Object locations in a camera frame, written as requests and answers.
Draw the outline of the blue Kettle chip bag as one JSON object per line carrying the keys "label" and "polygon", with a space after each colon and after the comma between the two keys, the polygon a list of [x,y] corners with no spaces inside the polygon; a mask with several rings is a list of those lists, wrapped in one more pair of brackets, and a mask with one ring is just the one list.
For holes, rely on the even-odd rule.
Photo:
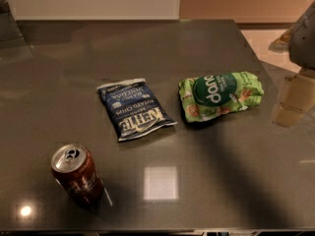
{"label": "blue Kettle chip bag", "polygon": [[176,124],[143,78],[104,84],[96,91],[119,142],[139,139],[159,128]]}

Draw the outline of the red soda can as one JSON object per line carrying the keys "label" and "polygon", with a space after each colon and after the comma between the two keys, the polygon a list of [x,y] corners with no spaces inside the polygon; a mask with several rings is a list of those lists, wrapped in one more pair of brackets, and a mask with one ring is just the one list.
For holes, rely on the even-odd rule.
{"label": "red soda can", "polygon": [[52,155],[51,171],[57,183],[78,205],[95,203],[104,191],[91,152],[80,144],[59,148]]}

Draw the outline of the white cabinet panel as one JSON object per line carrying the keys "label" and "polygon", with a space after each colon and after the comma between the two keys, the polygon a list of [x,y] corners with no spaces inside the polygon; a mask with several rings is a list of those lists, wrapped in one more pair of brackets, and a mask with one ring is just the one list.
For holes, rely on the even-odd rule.
{"label": "white cabinet panel", "polygon": [[18,21],[176,20],[180,0],[10,0]]}

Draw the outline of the green rice chip bag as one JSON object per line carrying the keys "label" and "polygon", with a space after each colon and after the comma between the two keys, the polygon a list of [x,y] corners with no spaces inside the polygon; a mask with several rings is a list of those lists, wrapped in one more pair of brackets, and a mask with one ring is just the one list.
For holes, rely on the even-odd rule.
{"label": "green rice chip bag", "polygon": [[206,122],[259,106],[264,95],[258,77],[249,72],[183,79],[178,86],[188,123]]}

